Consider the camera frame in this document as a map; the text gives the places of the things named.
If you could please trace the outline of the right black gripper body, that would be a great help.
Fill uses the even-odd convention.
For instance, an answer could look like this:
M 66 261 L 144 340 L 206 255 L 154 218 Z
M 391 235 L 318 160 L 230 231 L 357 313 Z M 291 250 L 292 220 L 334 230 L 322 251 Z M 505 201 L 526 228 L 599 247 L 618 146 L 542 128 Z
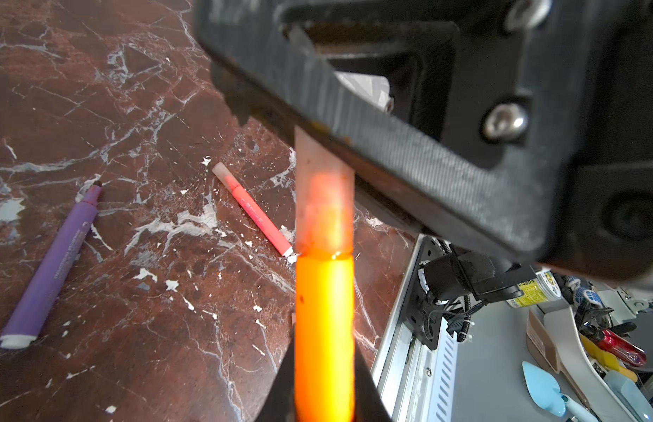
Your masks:
M 537 34 L 580 81 L 560 214 L 541 264 L 653 285 L 653 1 L 545 1 Z

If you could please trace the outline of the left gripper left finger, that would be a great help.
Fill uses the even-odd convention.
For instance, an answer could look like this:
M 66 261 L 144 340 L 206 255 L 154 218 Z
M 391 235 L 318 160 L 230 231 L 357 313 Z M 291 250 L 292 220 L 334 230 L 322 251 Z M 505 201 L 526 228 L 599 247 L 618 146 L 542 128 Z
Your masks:
M 255 422 L 294 422 L 295 409 L 295 339 L 291 338 L 268 397 Z

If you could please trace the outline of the translucent pen cap three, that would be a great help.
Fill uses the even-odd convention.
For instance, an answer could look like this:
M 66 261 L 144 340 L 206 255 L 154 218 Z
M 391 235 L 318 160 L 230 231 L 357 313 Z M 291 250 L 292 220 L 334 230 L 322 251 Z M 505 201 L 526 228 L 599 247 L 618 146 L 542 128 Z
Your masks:
M 302 128 L 295 128 L 294 141 L 296 250 L 341 260 L 353 251 L 355 172 Z

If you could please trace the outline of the pink marker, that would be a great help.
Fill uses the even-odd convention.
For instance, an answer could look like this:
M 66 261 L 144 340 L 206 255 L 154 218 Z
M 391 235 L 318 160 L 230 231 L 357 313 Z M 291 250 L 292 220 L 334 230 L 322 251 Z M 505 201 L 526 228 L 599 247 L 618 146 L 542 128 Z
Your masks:
M 234 184 L 232 195 L 238 204 L 261 230 L 266 239 L 271 242 L 278 253 L 283 257 L 291 256 L 293 248 L 277 226 L 263 212 L 250 194 L 240 184 Z

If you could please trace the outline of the translucent pen cap six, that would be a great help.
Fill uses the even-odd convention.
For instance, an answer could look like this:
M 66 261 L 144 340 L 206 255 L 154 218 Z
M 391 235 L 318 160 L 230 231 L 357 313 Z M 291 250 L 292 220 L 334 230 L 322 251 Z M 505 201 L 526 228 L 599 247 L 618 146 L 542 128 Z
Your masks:
M 232 193 L 237 187 L 240 186 L 240 182 L 233 176 L 233 174 L 223 163 L 219 162 L 215 164 L 212 168 L 212 172 L 229 192 Z

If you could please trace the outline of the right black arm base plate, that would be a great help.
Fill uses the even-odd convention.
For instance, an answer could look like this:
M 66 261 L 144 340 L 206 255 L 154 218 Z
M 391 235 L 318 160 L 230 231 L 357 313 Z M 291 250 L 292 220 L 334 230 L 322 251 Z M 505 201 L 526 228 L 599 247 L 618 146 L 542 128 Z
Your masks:
M 400 320 L 423 346 L 436 350 L 441 320 L 459 332 L 481 308 L 523 296 L 520 285 L 537 274 L 505 258 L 482 255 L 422 235 L 411 259 L 410 279 Z

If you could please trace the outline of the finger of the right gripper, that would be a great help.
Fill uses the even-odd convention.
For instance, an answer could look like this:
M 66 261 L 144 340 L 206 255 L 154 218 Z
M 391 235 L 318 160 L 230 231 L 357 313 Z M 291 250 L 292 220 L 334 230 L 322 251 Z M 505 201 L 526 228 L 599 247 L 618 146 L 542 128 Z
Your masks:
M 241 120 L 302 128 L 393 220 L 537 261 L 574 145 L 570 1 L 200 1 Z

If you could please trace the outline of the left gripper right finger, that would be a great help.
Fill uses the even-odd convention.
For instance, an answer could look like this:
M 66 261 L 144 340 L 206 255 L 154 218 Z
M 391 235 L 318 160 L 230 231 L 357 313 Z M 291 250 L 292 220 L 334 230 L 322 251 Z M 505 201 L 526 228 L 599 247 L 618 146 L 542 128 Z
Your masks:
M 355 351 L 355 412 L 353 420 L 356 422 L 392 421 L 359 346 L 356 346 Z

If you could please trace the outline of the orange marker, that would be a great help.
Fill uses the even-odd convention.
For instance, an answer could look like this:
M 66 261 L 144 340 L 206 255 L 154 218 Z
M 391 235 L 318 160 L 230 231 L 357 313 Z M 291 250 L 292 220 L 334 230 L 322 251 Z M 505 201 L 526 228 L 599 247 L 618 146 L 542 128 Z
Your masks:
M 351 421 L 355 408 L 354 261 L 297 262 L 294 404 L 299 421 Z

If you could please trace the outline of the purple marker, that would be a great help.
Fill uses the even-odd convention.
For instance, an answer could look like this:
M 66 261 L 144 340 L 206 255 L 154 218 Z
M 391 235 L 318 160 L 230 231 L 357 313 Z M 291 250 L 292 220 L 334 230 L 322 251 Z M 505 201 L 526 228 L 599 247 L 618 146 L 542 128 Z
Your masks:
M 4 327 L 1 349 L 24 349 L 38 338 L 96 219 L 101 193 L 96 182 L 72 207 Z

